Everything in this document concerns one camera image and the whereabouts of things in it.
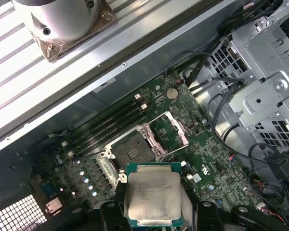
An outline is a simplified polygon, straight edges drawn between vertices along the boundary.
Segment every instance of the green circuit board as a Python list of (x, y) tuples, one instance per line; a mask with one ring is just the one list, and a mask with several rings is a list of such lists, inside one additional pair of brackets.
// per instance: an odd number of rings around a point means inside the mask
[[(137, 94), (141, 96), (142, 103), (147, 105), (145, 113), (131, 121), (128, 119), (132, 116), (127, 116), (121, 120), (120, 125), (115, 128), (116, 130), (111, 126), (105, 126), (97, 131), (97, 127), (102, 124), (106, 117), (123, 113), (124, 108), (130, 106), (130, 102), (133, 102)], [(92, 209), (97, 202), (112, 198), (118, 179), (117, 173), (110, 170), (114, 163), (110, 163), (105, 158), (95, 157), (77, 161), (78, 153), (84, 155), (102, 150), (105, 145), (129, 129), (139, 124), (149, 123), (157, 117), (158, 119), (150, 124), (156, 141), (168, 153), (177, 150), (184, 144), (178, 130), (171, 124), (169, 118), (163, 115), (165, 112), (170, 112), (180, 124), (189, 142), (187, 147), (163, 160), (164, 162), (183, 162), (182, 184), (184, 187), (192, 187), (195, 196), (200, 200), (216, 202), (226, 211), (230, 211), (231, 207), (235, 205), (256, 205), (259, 203), (260, 200), (252, 194), (249, 186), (244, 185), (234, 177), (228, 165), (231, 154), (213, 139), (210, 133), (210, 124), (203, 123), (203, 119), (206, 119), (203, 110), (176, 73), (172, 73), (168, 77), (159, 76), (153, 79), (94, 119), (70, 132), (51, 148), (37, 155), (35, 163), (38, 172), (43, 182), (51, 185), (48, 187), (51, 188), (48, 190), (48, 195), (63, 197), (67, 204), (75, 208), (85, 206), (88, 210)], [(108, 136), (100, 138), (103, 142), (94, 141), (99, 146), (90, 149), (93, 146), (92, 134), (103, 133), (108, 134)], [(122, 158), (124, 148), (120, 149), (120, 147), (131, 139), (135, 139), (134, 136), (136, 135), (139, 133), (130, 133), (113, 145), (116, 160), (120, 162)], [(71, 150), (75, 154), (72, 158), (68, 155)], [(146, 153), (141, 162), (150, 161), (155, 161), (154, 155)], [(237, 163), (234, 165), (238, 175), (245, 179), (246, 175), (243, 170)], [(97, 192), (97, 196), (92, 196), (93, 191), (88, 189), (90, 185)]]

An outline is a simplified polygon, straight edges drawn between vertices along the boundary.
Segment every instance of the motherboard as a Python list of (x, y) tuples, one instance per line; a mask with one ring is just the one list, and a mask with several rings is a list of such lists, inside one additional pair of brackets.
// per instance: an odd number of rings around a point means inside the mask
[[(259, 198), (235, 178), (232, 155), (217, 143), (211, 124), (175, 73), (158, 76), (35, 155), (40, 188), (62, 206), (92, 210), (126, 182), (129, 163), (180, 162), (181, 183), (195, 197), (226, 211)], [(234, 161), (241, 179), (246, 175)]]

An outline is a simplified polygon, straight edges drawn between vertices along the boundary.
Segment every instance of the blue component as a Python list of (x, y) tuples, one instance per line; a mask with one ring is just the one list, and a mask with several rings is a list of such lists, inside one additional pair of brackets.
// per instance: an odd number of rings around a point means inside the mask
[(49, 182), (42, 183), (41, 188), (48, 199), (52, 199), (56, 194), (54, 187)]

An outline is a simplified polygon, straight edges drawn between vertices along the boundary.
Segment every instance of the hole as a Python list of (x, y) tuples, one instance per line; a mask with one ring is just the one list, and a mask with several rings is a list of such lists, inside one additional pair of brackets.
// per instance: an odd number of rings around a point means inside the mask
[(116, 225), (115, 226), (115, 230), (122, 230), (122, 226), (121, 225)]
[(50, 35), (50, 29), (49, 28), (45, 28), (45, 29), (43, 29), (43, 34), (44, 35)]
[(94, 7), (94, 1), (87, 1), (87, 7), (93, 8)]
[(114, 206), (115, 206), (114, 203), (109, 203), (109, 204), (107, 205), (108, 208), (113, 208)]

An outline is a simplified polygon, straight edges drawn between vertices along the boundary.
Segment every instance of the perforated metal panel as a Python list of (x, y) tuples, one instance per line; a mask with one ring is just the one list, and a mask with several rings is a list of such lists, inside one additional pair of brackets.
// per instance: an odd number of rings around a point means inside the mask
[(0, 231), (31, 231), (46, 221), (32, 195), (0, 211)]

